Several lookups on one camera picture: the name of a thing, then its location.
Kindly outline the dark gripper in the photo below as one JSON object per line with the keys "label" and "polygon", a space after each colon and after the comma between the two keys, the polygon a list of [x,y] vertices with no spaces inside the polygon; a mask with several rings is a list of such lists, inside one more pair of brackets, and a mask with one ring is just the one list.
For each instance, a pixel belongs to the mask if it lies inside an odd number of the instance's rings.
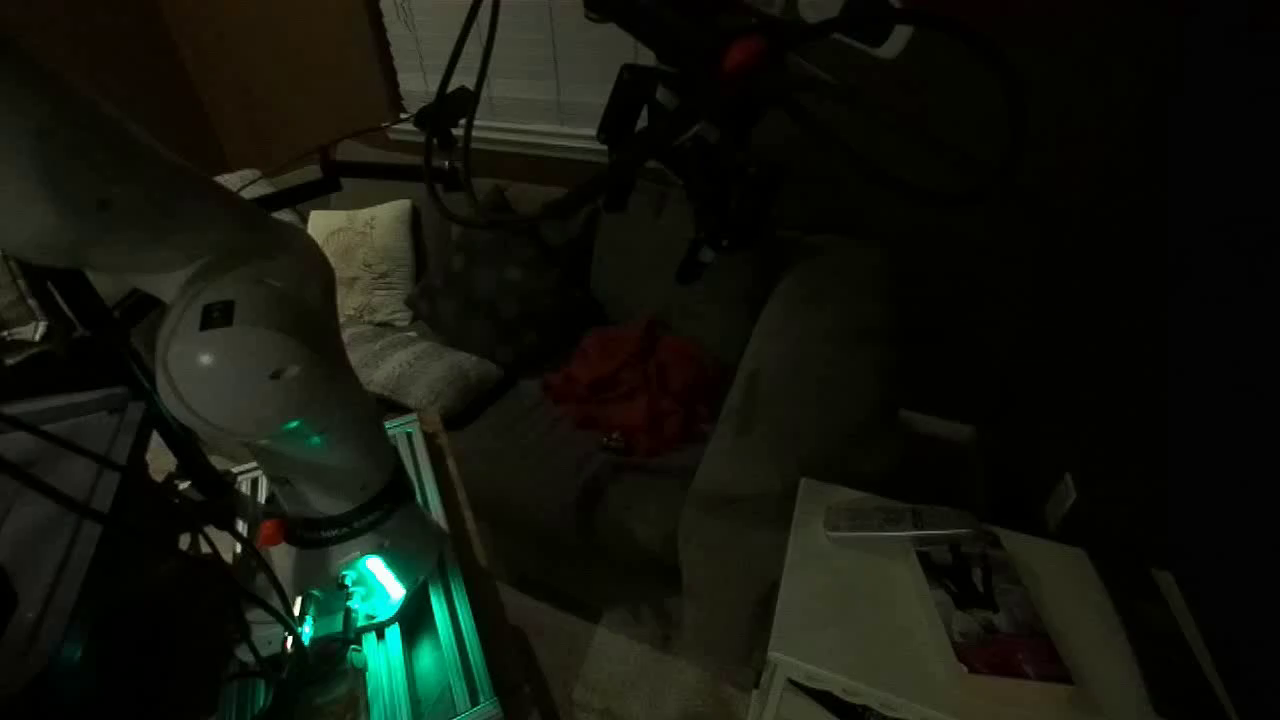
{"label": "dark gripper", "polygon": [[762,232],[775,177],[751,156],[751,131],[786,106],[786,57],[825,26],[748,0],[584,0],[584,12],[649,51],[616,74],[594,124],[605,205],[621,212],[649,164],[670,171],[693,209],[674,278],[701,280]]}

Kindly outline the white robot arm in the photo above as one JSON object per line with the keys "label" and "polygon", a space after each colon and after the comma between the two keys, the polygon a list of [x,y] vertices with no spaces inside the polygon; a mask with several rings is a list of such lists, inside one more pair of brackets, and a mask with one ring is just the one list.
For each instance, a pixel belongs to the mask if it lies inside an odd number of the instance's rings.
{"label": "white robot arm", "polygon": [[[320,245],[206,180],[59,68],[59,18],[0,0],[4,252],[103,272],[169,305],[158,410],[202,442],[252,449],[276,480],[290,545],[320,582],[379,555],[425,586],[446,534],[414,510],[383,421],[339,339]],[[773,618],[786,503],[849,453],[859,379],[849,317],[819,265],[783,280],[710,431],[680,520],[680,627],[748,637]]]}

